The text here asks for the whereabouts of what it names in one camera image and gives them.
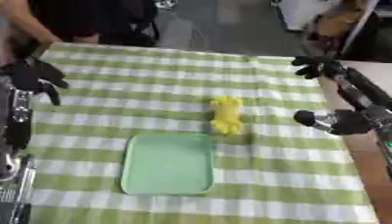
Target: white cabinet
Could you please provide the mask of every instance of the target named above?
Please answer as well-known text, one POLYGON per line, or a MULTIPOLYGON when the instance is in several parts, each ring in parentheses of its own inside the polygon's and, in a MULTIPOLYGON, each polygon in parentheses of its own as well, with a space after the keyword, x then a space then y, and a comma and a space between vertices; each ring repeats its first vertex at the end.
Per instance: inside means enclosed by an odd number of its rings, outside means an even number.
POLYGON ((317 15, 322 14, 341 0, 281 0, 279 3, 287 29, 301 31, 317 15))

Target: table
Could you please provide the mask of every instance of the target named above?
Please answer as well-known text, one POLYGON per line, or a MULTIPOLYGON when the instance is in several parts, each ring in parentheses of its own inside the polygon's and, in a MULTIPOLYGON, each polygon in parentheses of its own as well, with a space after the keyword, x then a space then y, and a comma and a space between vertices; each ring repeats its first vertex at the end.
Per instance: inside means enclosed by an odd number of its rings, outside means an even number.
POLYGON ((340 139, 292 120, 297 109, 326 112, 326 100, 289 58, 55 44, 43 59, 71 88, 61 107, 36 103, 32 224, 377 223, 340 139), (242 98, 240 135, 209 129, 216 95, 242 98), (209 133, 212 191, 123 194, 123 147, 146 131, 209 133))

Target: light green plastic tray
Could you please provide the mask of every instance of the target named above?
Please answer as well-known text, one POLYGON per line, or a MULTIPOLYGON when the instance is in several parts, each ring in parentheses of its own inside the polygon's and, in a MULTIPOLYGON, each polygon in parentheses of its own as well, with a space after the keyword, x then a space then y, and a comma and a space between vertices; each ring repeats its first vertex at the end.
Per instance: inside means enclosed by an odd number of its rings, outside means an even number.
POLYGON ((129 140, 121 187, 127 194, 187 195, 214 184, 214 143, 202 134, 142 134, 129 140))

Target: yellow stuffed animal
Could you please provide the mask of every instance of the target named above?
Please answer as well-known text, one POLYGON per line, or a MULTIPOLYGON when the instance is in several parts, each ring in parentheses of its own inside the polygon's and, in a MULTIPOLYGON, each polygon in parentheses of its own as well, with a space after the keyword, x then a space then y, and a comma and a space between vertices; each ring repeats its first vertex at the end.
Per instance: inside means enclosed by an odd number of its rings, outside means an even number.
POLYGON ((213 127, 223 134, 238 134, 242 129, 238 115, 241 100, 231 96, 218 96, 211 100, 211 106, 215 112, 214 119, 210 122, 213 127))

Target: robotic arm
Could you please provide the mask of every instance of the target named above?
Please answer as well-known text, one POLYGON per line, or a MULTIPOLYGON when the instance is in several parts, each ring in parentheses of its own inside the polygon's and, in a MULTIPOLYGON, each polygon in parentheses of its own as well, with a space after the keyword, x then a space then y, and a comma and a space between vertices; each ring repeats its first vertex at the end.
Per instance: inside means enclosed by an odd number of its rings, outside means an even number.
POLYGON ((364 134, 375 130, 379 147, 387 161, 387 171, 392 178, 392 98, 362 73, 343 67, 338 61, 316 57, 296 57, 293 66, 305 66, 296 72, 306 79, 325 76, 338 85, 338 94, 353 110, 338 109, 329 115, 314 115, 300 110, 294 119, 305 126, 346 136, 364 134))
POLYGON ((35 176, 34 158, 23 153, 32 136, 32 97, 47 93, 60 105, 55 86, 67 88, 64 74, 34 58, 19 59, 0 67, 2 89, 0 121, 0 222, 27 223, 29 198, 35 176))

